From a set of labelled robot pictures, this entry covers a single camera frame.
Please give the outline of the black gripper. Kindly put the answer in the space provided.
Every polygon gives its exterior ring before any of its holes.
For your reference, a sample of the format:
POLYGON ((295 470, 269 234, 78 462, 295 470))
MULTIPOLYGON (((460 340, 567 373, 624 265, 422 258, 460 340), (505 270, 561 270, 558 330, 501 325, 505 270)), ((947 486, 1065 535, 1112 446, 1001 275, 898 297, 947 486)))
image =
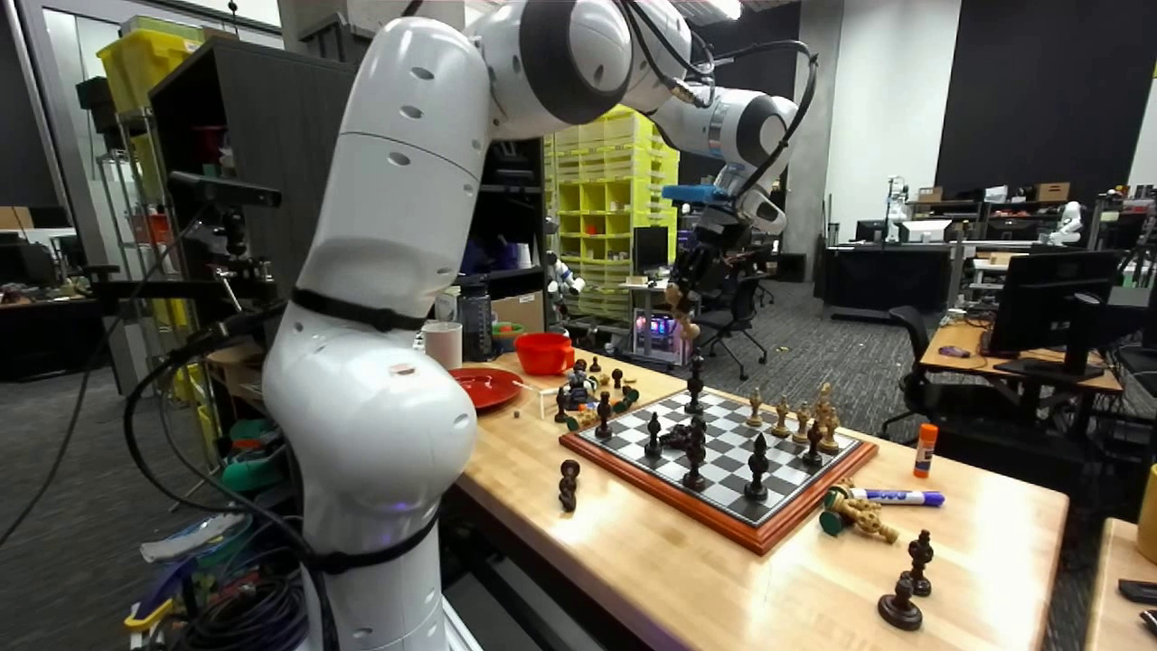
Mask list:
POLYGON ((734 215, 698 209, 687 217, 672 280, 680 291, 734 284, 753 270, 748 224, 734 215))

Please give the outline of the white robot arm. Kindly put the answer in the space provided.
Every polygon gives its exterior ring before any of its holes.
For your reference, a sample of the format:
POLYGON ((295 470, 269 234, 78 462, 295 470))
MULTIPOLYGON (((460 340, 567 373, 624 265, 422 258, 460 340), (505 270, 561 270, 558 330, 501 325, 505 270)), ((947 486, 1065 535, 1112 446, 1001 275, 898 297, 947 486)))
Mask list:
POLYGON ((448 651, 437 510, 476 413, 419 332, 454 282, 486 156, 624 104, 722 165, 748 207, 805 104, 722 86, 672 0, 505 0, 470 25, 388 23, 346 89, 334 165, 259 395, 290 436, 311 546, 295 651, 448 651))

